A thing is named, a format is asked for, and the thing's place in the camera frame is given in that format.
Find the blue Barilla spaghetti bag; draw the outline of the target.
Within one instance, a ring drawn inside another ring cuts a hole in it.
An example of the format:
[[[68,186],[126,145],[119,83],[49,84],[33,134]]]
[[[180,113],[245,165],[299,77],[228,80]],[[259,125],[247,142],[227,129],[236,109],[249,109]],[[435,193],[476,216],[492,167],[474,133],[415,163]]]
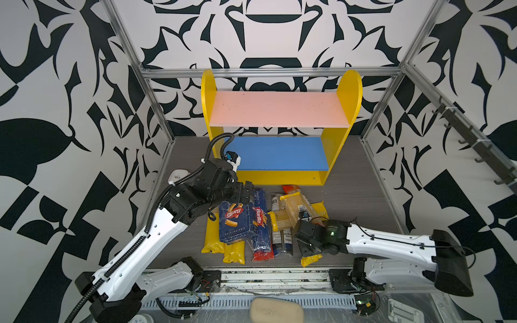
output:
[[[256,188],[253,191],[253,205],[255,212],[256,236],[250,241],[253,250],[253,261],[269,261],[274,258],[271,238],[271,220],[267,214],[267,202],[265,189]]]

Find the yellow noodle bag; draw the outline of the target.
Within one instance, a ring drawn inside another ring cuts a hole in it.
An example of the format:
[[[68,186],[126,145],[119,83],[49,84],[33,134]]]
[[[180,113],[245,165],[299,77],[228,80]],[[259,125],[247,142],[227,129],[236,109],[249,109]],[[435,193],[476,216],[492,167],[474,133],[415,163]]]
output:
[[[316,213],[316,217],[312,218],[313,222],[316,220],[321,221],[321,222],[325,222],[325,221],[329,220],[327,208],[325,207],[323,201],[321,201],[319,203],[312,203],[311,206],[312,206],[313,210],[315,210],[315,213]]]

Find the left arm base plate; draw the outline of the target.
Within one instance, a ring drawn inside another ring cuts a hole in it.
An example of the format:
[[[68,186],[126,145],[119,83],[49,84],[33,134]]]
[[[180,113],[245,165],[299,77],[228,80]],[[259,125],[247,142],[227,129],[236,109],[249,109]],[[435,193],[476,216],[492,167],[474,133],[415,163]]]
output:
[[[190,285],[189,289],[193,292],[198,293],[211,293],[215,292],[220,288],[222,280],[222,272],[219,270],[207,270],[202,273],[196,274]]]

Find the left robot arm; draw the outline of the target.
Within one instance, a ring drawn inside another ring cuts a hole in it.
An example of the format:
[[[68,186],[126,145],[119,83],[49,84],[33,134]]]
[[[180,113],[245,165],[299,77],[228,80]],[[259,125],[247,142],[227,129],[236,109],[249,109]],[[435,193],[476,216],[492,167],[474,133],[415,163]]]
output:
[[[239,165],[240,156],[234,152],[213,161],[204,158],[198,170],[166,188],[136,237],[101,269],[83,272],[75,280],[82,298],[66,322],[74,321],[86,304],[96,322],[128,322],[150,300],[168,292],[195,292],[203,269],[191,257],[155,273],[145,270],[199,216],[215,220],[212,210],[220,203],[250,202],[253,184],[239,182]]]

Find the blue Barilla pasta box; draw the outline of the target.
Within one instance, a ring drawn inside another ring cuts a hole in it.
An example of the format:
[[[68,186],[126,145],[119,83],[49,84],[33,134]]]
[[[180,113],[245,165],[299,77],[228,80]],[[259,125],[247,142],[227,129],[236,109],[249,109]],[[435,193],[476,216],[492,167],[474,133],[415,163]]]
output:
[[[253,203],[222,202],[219,207],[219,240],[227,245],[257,236],[256,212]]]

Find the red end spaghetti bag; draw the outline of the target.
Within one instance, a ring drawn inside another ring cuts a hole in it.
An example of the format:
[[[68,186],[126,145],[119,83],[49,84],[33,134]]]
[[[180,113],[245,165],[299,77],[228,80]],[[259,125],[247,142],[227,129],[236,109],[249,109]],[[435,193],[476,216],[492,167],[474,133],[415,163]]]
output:
[[[300,192],[300,188],[297,185],[283,185],[282,189],[286,195]]]

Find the clear navy spaghetti bag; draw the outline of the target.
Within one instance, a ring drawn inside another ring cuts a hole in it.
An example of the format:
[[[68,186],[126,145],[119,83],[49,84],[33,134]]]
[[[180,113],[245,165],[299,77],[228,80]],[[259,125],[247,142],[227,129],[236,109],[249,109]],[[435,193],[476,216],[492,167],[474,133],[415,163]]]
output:
[[[271,194],[272,245],[275,258],[293,256],[292,223],[287,211],[281,206],[279,193]]]

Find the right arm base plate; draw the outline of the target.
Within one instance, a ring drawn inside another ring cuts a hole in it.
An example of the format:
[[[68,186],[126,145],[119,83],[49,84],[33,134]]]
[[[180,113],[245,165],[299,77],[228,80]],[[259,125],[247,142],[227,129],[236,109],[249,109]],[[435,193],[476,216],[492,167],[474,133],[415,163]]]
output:
[[[334,292],[340,294],[370,293],[384,291],[384,285],[375,284],[366,278],[364,271],[330,269],[329,278]]]

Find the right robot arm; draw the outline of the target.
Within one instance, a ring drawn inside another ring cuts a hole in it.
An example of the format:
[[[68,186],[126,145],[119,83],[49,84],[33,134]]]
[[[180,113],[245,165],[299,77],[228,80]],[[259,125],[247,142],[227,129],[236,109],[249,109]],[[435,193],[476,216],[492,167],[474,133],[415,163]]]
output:
[[[349,271],[331,269],[337,293],[382,291],[385,285],[433,285],[460,297],[473,296],[467,264],[471,250],[447,231],[412,236],[371,230],[355,223],[328,220],[322,224],[300,221],[294,238],[303,256],[353,254]]]

